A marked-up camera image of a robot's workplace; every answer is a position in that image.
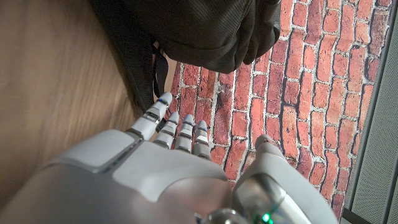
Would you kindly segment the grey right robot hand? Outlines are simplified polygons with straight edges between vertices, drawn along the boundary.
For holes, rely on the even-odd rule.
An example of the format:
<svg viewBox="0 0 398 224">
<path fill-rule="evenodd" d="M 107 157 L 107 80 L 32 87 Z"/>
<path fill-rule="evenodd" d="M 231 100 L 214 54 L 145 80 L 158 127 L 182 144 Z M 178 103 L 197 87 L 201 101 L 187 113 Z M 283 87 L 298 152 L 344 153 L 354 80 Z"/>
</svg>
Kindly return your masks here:
<svg viewBox="0 0 398 224">
<path fill-rule="evenodd" d="M 2 223 L 336 223 L 329 204 L 261 135 L 237 180 L 211 160 L 207 126 L 164 93 L 125 132 L 59 155 L 1 211 Z"/>
</svg>

